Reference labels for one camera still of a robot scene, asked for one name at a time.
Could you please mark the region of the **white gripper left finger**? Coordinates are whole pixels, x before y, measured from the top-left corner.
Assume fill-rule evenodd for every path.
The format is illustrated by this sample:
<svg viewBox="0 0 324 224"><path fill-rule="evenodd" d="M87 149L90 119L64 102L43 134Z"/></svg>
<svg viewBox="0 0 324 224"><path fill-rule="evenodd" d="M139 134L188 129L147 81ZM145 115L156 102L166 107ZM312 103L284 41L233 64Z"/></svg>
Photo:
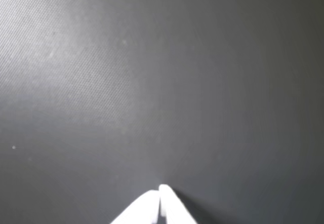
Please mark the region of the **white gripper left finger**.
<svg viewBox="0 0 324 224"><path fill-rule="evenodd" d="M111 224L152 224L159 217L160 194L149 190L133 201Z"/></svg>

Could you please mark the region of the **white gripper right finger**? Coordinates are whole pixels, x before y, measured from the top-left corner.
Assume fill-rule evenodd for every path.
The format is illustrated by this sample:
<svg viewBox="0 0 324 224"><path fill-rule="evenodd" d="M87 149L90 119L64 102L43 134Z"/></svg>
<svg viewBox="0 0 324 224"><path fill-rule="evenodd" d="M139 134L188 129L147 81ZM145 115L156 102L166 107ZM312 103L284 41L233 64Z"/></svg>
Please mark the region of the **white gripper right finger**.
<svg viewBox="0 0 324 224"><path fill-rule="evenodd" d="M166 223L197 224L170 186L161 184L158 191L160 193L160 213L166 218Z"/></svg>

